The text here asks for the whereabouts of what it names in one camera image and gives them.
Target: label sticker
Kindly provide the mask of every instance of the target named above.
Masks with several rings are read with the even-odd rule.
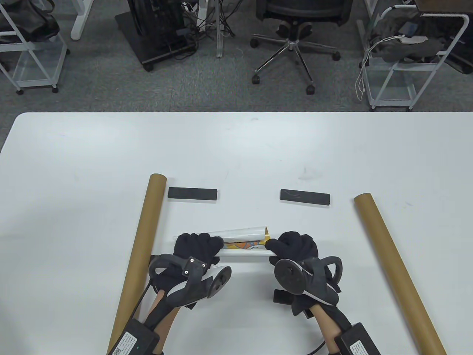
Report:
[[[368,355],[368,351],[366,351],[361,340],[350,346],[350,351],[353,355]]]
[[[128,332],[123,334],[122,339],[118,343],[117,347],[115,348],[113,355],[128,355],[133,349],[134,345],[136,344],[137,338],[131,335]]]

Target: brown cardboard tube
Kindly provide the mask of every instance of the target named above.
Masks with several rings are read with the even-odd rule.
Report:
[[[165,188],[165,176],[153,174],[149,177],[107,354],[122,334],[133,308],[143,293]]]
[[[422,355],[447,355],[371,194],[355,197],[358,214]]]

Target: chair wheel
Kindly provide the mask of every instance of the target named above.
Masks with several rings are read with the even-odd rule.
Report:
[[[334,54],[332,54],[332,59],[336,62],[338,62],[341,58],[342,55],[340,54],[340,52],[335,52]]]
[[[250,40],[250,47],[251,48],[256,48],[259,45],[260,45],[260,42],[256,38],[252,38]]]
[[[306,94],[308,95],[313,95],[315,94],[315,87],[313,85],[309,85],[307,88],[306,88]]]
[[[253,77],[251,78],[251,82],[253,83],[253,85],[258,85],[260,83],[260,77],[258,76],[258,74],[253,75]]]

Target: white table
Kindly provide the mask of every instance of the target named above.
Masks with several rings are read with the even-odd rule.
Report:
[[[155,253],[185,231],[308,233],[321,256],[343,260],[347,317],[382,354],[415,354],[353,206],[371,192],[447,352],[467,354],[472,130],[471,113],[23,114],[0,154],[1,352],[105,355],[157,172],[219,197],[165,199]],[[282,202],[281,188],[330,193],[332,204]],[[166,354],[296,355],[319,344],[313,319],[271,302],[268,263],[227,262],[230,283],[179,312]]]

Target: gray cloth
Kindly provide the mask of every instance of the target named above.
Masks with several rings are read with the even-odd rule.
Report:
[[[373,50],[375,56],[383,58],[385,62],[392,63],[404,58],[433,57],[444,47],[443,33],[429,18],[420,17],[415,10],[395,9],[387,13],[384,19],[379,20],[371,31],[370,45],[374,45],[384,38],[396,36],[401,27],[407,22],[416,23],[418,28],[414,36],[426,36],[427,41],[418,44],[402,44],[399,39],[380,43]]]

